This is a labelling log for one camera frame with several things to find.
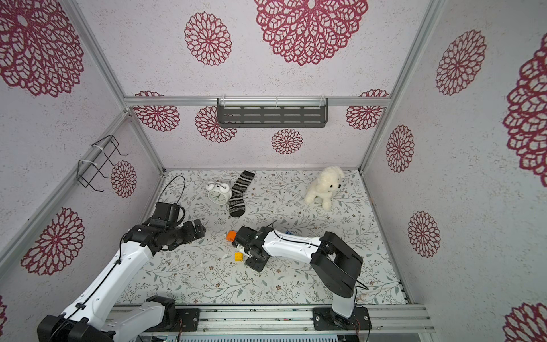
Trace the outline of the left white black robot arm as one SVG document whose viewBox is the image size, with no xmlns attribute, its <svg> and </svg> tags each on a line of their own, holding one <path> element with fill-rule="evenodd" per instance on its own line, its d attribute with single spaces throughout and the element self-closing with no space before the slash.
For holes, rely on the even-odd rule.
<svg viewBox="0 0 547 342">
<path fill-rule="evenodd" d="M 135 225 L 121 238 L 116 255 L 92 284 L 58 316 L 46 316 L 37 327 L 40 341 L 132 341 L 149 329 L 184 326 L 174 300 L 151 296 L 121 319 L 107 318 L 124 289 L 156 253 L 172 251 L 205 236 L 200 220 L 164 230 Z"/>
</svg>

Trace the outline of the yellow small lego brick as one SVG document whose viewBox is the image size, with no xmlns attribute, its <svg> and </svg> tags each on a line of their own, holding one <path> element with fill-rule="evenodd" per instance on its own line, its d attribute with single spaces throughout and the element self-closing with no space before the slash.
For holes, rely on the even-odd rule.
<svg viewBox="0 0 547 342">
<path fill-rule="evenodd" d="M 234 255 L 234 260 L 236 262 L 243 262 L 244 254 L 242 252 L 236 252 L 235 255 Z"/>
</svg>

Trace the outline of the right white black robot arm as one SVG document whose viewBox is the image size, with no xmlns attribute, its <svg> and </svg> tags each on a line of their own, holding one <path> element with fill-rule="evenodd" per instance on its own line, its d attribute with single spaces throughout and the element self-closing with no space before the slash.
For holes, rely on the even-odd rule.
<svg viewBox="0 0 547 342">
<path fill-rule="evenodd" d="M 311 266 L 333 295 L 329 309 L 312 309 L 315 330 L 354 330 L 359 333 L 372 329 L 368 310 L 356 302 L 357 288 L 367 288 L 358 280 L 363 258 L 335 233 L 326 232 L 322 237 L 300 237 L 279 232 L 272 225 L 258 230 L 243 226 L 236 232 L 229 232 L 226 239 L 243 250 L 247 256 L 246 266 L 256 272 L 262 272 L 272 257 Z"/>
</svg>

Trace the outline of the orange lego brick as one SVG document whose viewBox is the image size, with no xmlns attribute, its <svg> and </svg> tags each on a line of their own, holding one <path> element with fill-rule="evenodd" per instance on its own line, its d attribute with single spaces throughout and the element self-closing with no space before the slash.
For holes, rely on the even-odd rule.
<svg viewBox="0 0 547 342">
<path fill-rule="evenodd" d="M 235 238 L 236 238 L 236 232 L 235 231 L 230 231 L 226 235 L 226 240 L 228 240 L 230 242 L 234 242 Z"/>
</svg>

